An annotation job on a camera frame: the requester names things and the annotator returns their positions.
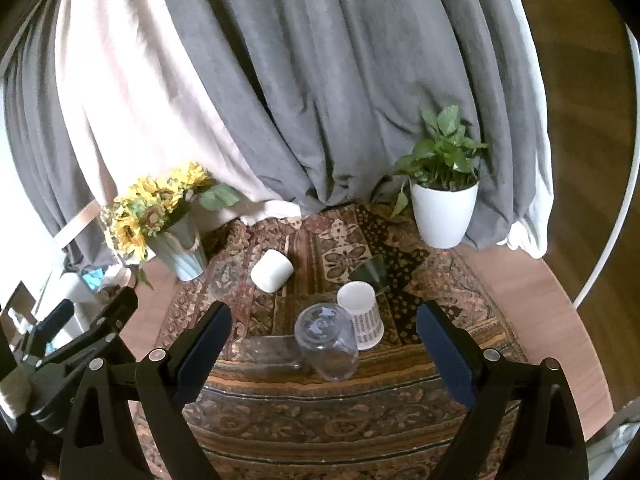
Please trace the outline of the clear plastic cup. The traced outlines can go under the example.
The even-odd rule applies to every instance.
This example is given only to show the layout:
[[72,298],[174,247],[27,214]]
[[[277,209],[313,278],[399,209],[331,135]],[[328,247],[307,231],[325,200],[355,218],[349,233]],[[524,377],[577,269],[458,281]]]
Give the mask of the clear plastic cup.
[[359,350],[352,318],[337,304],[320,302],[299,313],[294,336],[305,360],[329,382],[352,377]]

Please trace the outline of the clear glass lying down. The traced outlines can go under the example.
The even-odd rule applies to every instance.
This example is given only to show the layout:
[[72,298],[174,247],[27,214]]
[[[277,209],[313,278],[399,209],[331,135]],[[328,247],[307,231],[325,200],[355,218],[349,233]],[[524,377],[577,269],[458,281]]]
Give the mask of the clear glass lying down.
[[234,344],[236,359],[251,372],[295,372],[304,367],[294,336],[245,337]]

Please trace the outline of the white patterned paper cup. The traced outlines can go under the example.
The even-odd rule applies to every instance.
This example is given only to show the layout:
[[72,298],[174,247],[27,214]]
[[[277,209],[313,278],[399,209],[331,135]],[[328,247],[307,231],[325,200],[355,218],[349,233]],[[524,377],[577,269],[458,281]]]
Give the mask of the white patterned paper cup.
[[359,350],[374,348],[384,335],[374,288],[362,281],[343,285],[336,295],[337,304],[352,318]]

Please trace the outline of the plain white cup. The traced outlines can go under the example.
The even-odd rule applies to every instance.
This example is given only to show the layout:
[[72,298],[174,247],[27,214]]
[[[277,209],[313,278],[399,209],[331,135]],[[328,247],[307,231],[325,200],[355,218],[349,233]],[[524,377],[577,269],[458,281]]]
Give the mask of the plain white cup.
[[292,262],[277,250],[268,249],[250,270],[250,279],[263,292],[277,292],[293,274]]

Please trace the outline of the dark green cup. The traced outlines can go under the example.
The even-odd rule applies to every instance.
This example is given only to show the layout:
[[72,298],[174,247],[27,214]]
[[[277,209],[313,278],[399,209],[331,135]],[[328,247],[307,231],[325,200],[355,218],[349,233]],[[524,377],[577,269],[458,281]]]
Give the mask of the dark green cup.
[[365,282],[369,284],[376,296],[385,294],[390,290],[387,283],[387,271],[384,258],[376,255],[358,264],[349,274],[351,282]]

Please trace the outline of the grey metal bucket vase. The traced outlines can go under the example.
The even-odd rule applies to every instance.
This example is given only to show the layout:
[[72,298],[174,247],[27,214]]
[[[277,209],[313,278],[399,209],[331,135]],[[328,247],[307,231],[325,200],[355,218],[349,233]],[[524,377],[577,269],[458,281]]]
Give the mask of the grey metal bucket vase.
[[190,214],[167,230],[151,236],[148,246],[180,281],[193,281],[206,270],[207,260],[200,233]]

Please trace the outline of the yellow sunflower bouquet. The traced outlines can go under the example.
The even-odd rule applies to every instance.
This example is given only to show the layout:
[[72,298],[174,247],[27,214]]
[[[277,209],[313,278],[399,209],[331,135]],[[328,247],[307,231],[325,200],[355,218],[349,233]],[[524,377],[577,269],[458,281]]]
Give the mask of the yellow sunflower bouquet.
[[139,282],[149,285],[145,265],[157,258],[148,246],[151,236],[191,214],[193,205],[217,212],[239,205],[242,199],[235,188],[214,179],[197,162],[190,162],[165,177],[138,179],[101,208],[100,223],[113,255]]

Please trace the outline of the patterned brown table cloth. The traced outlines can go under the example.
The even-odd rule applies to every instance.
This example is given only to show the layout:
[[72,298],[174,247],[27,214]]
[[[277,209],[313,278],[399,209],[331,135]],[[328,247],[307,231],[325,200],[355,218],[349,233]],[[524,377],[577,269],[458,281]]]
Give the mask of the patterned brown table cloth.
[[231,222],[203,238],[204,273],[159,263],[124,338],[166,348],[217,301],[231,334],[183,416],[225,479],[423,479],[465,416],[416,331],[435,301],[484,348],[524,352],[455,250],[413,220],[346,206],[303,219]]

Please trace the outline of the white plant pot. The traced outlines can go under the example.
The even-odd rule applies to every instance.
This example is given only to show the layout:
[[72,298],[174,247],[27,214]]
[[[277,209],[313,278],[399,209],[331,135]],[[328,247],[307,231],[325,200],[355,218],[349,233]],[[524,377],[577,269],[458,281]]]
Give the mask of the white plant pot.
[[454,192],[410,185],[416,226],[428,247],[449,249],[462,242],[472,219],[477,191],[478,184]]

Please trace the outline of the green potted plant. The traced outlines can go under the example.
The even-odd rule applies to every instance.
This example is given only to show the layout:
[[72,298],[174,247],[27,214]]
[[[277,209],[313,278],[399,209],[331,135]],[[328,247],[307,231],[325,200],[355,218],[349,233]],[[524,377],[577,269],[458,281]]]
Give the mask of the green potted plant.
[[435,191],[460,192],[476,185],[476,160],[489,144],[468,135],[460,107],[449,105],[438,114],[424,108],[421,118],[426,135],[396,160],[393,174]]

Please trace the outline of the grey curtain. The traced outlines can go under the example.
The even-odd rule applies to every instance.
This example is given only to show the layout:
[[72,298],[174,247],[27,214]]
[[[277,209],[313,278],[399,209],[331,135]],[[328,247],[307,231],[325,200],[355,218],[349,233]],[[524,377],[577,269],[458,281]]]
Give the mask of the grey curtain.
[[[460,107],[489,144],[466,241],[532,257],[553,205],[544,84],[521,0],[165,0],[250,169],[306,212],[397,192],[421,110]],[[1,76],[1,207],[20,255],[95,200],[55,80],[61,0],[41,0]]]

